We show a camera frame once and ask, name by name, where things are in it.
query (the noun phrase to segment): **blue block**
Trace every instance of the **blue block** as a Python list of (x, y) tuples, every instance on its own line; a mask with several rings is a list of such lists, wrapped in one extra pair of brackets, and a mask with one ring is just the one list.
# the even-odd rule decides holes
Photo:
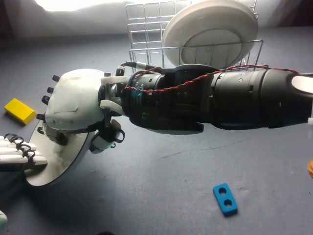
[(220, 205), (223, 215), (230, 216), (237, 213), (237, 202), (231, 193), (228, 184), (224, 183), (214, 186), (213, 193)]

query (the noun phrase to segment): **wire dish rack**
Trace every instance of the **wire dish rack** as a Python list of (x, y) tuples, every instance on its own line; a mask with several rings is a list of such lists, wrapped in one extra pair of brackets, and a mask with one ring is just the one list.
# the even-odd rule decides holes
[[(241, 44), (243, 51), (245, 46), (253, 44), (252, 50), (247, 55), (239, 53), (239, 57), (236, 58), (238, 63), (235, 65), (257, 65), (263, 46), (263, 40), (187, 47), (162, 47), (163, 32), (169, 21), (180, 10), (192, 3), (191, 0), (177, 0), (126, 5), (126, 15), (128, 19), (127, 28), (131, 45), (129, 51), (130, 61), (170, 68), (174, 67), (174, 65), (165, 56), (168, 50), (176, 50), (179, 57), (179, 64), (183, 64), (184, 62), (180, 56), (181, 52), (183, 49), (188, 48), (188, 50), (190, 50), (191, 48), (193, 49), (194, 57), (192, 63), (197, 64), (197, 52), (199, 54), (200, 51), (205, 50), (209, 52), (210, 55), (206, 64), (212, 65), (213, 57), (218, 55), (220, 49), (231, 51), (235, 45)], [(255, 14), (256, 18), (258, 18), (258, 14), (254, 12), (257, 0), (245, 0), (243, 3), (246, 4)]]

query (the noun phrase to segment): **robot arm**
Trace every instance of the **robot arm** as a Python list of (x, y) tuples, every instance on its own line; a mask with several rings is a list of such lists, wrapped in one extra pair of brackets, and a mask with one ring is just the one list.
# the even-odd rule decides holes
[[(124, 76), (124, 66), (138, 69)], [(222, 129), (282, 127), (308, 121), (313, 78), (292, 70), (240, 71), (186, 64), (173, 69), (126, 62), (116, 76), (98, 70), (75, 70), (54, 77), (49, 88), (43, 134), (66, 144), (67, 133), (98, 130), (90, 150), (101, 152), (122, 142), (125, 133), (112, 119), (127, 116), (140, 127), (168, 134), (203, 131), (202, 123)]]

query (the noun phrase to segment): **gray table surface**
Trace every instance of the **gray table surface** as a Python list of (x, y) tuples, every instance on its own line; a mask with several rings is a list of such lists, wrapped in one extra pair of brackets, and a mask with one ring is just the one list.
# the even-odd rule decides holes
[[(259, 64), (313, 71), (313, 28), (262, 30)], [(0, 106), (17, 98), (43, 113), (52, 76), (81, 68), (115, 71), (127, 60), (126, 35), (35, 39), (0, 45)], [(117, 119), (126, 132), (115, 149), (88, 152), (57, 184), (32, 188), (20, 173), (0, 173), (0, 210), (7, 235), (302, 235), (312, 234), (313, 129), (220, 130), (162, 135)], [(21, 127), (1, 111), (0, 134), (28, 140), (36, 121)], [(212, 188), (227, 182), (236, 216), (223, 217)]]

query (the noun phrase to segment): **background wall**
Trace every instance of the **background wall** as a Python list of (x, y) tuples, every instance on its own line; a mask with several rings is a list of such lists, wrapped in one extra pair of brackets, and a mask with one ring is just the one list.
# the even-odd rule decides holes
[[(20, 38), (127, 33), (125, 5), (136, 1), (139, 0), (97, 0), (96, 6), (77, 11), (49, 12), (35, 0), (4, 0), (13, 32)], [(254, 3), (254, 0), (240, 1), (247, 5)], [(282, 20), (292, 20), (300, 2), (301, 0), (258, 0), (255, 11), (259, 13), (260, 27), (275, 27)]]

